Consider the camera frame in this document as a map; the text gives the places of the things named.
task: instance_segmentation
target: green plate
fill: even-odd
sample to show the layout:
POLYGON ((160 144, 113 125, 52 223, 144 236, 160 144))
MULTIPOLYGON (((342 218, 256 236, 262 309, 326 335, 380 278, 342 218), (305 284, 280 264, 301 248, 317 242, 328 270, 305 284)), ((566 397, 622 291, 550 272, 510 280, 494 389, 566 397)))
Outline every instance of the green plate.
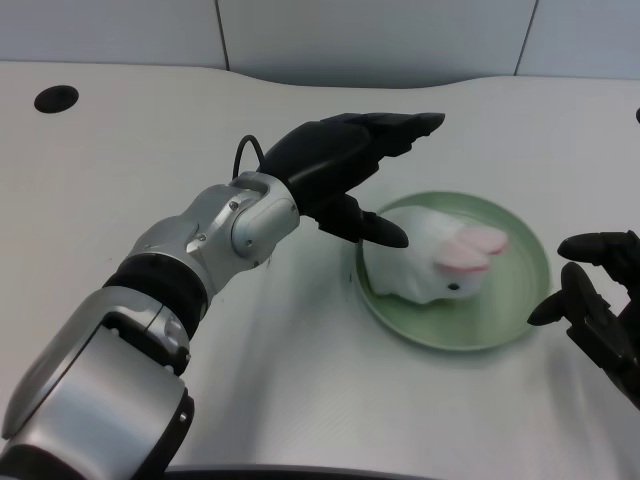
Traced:
POLYGON ((376 295, 367 279, 362 244, 356 278, 373 313, 414 342, 445 350, 480 350, 510 342, 530 330, 527 318, 549 294, 550 269, 540 241, 513 213, 482 198, 455 192, 426 192, 396 200, 380 212, 421 205, 467 223, 499 228, 509 235, 507 250, 491 258, 482 290, 465 300, 416 305, 395 295, 376 295))

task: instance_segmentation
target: plush bunny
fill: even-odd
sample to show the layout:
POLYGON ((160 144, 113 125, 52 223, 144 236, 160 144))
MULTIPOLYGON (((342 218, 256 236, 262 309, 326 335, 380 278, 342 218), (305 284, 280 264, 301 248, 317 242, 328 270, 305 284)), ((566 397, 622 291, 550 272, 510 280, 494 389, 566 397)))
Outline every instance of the plush bunny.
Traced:
POLYGON ((406 232, 409 246, 365 241, 369 283, 378 295, 394 293, 419 304, 477 293, 489 269, 488 255, 502 253, 508 243, 501 230, 467 225, 425 207, 401 207, 382 217, 406 232))

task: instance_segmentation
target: table surface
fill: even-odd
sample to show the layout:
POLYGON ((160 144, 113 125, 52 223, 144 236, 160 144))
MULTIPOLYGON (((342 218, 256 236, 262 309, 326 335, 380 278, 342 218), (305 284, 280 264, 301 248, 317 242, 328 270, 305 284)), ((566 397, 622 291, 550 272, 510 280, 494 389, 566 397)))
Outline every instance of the table surface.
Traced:
MULTIPOLYGON (((491 78, 415 90, 307 88, 198 68, 0 64, 0 409, 136 238, 230 179, 240 138, 265 149, 342 112, 444 112, 353 191, 376 209, 463 191, 538 234, 554 279, 567 236, 640 229, 640 82, 491 78), (72 85, 70 110, 33 108, 72 85)), ((246 154, 246 169, 255 166, 246 154)), ((235 277, 192 342, 196 419, 174 465, 303 464, 463 479, 627 479, 640 413, 566 337, 452 355, 373 319, 349 281, 353 245, 312 221, 235 277)), ((625 294, 589 269, 615 310, 625 294)))

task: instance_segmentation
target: bunny ear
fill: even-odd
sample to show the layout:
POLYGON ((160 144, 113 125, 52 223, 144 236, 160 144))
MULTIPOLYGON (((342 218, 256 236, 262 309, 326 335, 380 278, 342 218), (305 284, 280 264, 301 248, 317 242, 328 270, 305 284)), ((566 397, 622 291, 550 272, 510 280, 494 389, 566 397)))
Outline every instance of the bunny ear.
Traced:
POLYGON ((456 272, 482 272, 489 268, 489 260, 485 255, 455 238, 442 244, 436 252, 434 262, 456 272))
POLYGON ((499 255, 507 248, 509 239, 502 230, 492 227, 465 227, 457 235, 460 242, 487 255, 499 255))

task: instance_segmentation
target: robotic hand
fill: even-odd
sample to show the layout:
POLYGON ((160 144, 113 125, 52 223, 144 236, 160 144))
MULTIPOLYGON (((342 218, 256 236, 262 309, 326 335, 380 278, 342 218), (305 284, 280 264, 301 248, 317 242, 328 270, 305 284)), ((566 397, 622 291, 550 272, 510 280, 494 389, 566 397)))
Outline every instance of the robotic hand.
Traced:
POLYGON ((568 260, 604 267, 612 280, 626 287, 629 304, 615 316, 577 263, 562 269, 562 288, 529 317, 546 325, 565 317, 567 335, 640 409, 640 239, 633 232, 588 233, 565 240, 558 253, 568 260))
POLYGON ((429 135, 442 114, 343 114, 298 127, 258 172, 202 192, 140 237, 22 378, 6 411, 0 478, 159 478, 194 402, 179 375, 213 297, 267 260, 300 215, 346 240, 406 247, 346 195, 429 135))

